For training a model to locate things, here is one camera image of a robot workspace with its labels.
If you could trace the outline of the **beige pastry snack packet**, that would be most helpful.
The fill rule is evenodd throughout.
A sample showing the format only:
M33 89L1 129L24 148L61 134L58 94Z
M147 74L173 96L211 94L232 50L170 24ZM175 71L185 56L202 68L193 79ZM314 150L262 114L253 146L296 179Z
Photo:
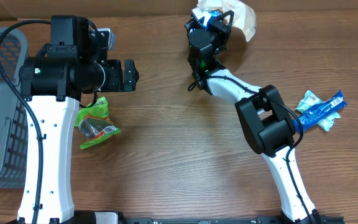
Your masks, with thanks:
M257 19L254 10L240 0L198 0L196 7L200 12L220 10L234 12L232 25L242 31L249 42L256 33Z

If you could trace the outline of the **green snack packet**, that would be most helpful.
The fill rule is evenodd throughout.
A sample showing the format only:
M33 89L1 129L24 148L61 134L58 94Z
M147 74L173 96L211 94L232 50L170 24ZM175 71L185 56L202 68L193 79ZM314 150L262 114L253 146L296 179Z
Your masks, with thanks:
M98 98L92 107L79 110L75 127L86 136L80 144L81 149L93 147L121 132L109 118L108 101L104 96Z

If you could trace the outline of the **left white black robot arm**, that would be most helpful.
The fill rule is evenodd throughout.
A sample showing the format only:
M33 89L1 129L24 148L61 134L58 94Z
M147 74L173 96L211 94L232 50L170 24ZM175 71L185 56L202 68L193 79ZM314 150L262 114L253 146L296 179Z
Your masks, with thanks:
M84 94L131 92L132 60L107 58L114 34L84 17L53 16L46 51L19 70L28 122L27 169L18 223L120 223L113 211L78 211L71 194L73 131Z

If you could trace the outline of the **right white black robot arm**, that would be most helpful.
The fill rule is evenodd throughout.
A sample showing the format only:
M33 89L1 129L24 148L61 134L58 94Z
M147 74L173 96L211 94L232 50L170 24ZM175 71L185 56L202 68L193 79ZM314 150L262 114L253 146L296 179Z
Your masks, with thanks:
M188 62L195 87L220 97L235 108L250 148L266 161L282 204L284 223L321 223L296 163L296 115L283 103L273 85L253 86L234 76L216 55L226 49L234 20L229 10L203 11L196 7L184 25L189 41Z

